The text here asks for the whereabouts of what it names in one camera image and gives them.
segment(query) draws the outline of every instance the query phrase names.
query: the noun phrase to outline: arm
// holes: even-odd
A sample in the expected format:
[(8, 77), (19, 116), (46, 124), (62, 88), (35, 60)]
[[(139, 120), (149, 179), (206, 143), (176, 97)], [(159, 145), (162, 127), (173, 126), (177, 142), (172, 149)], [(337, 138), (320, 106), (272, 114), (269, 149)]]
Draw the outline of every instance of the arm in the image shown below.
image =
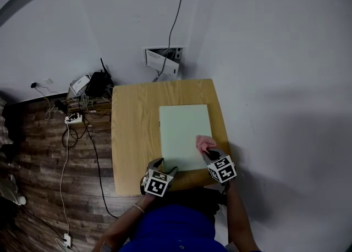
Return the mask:
[[(146, 211), (155, 198), (154, 195), (147, 193), (136, 204)], [(111, 251), (118, 251), (124, 245), (131, 229), (137, 224), (142, 215), (143, 213), (137, 207), (132, 206), (101, 236), (93, 252), (100, 252), (104, 243), (111, 247)]]
[(229, 183), (227, 191), (227, 224), (229, 242), (233, 242), (240, 252), (259, 250), (254, 241), (246, 210), (243, 206), (235, 180)]

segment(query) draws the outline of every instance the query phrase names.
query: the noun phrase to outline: bracelet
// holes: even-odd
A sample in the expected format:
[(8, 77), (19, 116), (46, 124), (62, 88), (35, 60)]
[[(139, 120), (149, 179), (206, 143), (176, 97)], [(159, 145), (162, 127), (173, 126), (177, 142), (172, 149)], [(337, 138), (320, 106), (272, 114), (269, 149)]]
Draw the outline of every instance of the bracelet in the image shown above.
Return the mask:
[(143, 214), (145, 214), (144, 210), (143, 210), (141, 207), (139, 207), (137, 204), (133, 204), (133, 206), (135, 206), (135, 207), (138, 208)]

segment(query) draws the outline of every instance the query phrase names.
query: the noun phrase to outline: wooden table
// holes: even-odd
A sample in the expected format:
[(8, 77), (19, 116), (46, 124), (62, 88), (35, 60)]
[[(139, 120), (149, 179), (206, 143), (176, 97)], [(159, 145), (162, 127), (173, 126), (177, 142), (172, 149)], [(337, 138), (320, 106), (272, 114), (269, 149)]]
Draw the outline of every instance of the wooden table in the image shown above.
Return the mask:
[[(140, 180), (150, 161), (161, 156), (159, 106), (208, 106), (212, 136), (230, 154), (213, 81), (182, 80), (116, 86), (112, 102), (112, 162), (117, 194), (140, 194)], [(178, 172), (171, 190), (214, 183), (208, 170)]]

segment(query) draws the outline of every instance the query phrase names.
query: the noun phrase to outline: light green board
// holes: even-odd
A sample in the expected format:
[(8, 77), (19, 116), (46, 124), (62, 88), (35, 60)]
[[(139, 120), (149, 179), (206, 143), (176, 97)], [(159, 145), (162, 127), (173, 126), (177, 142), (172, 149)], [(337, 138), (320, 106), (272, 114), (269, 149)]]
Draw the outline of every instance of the light green board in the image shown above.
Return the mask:
[(206, 105), (160, 106), (161, 153), (164, 170), (178, 166), (179, 171), (206, 168), (196, 148), (196, 136), (211, 136)]

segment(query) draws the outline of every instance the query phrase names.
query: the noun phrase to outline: blue shirt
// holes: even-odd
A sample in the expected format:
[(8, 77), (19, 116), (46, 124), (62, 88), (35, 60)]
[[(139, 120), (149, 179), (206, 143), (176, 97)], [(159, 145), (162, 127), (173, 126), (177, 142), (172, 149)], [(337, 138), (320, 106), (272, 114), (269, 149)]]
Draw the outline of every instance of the blue shirt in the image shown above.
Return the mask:
[(167, 205), (147, 213), (120, 251), (227, 252), (214, 237), (214, 224), (201, 212)]

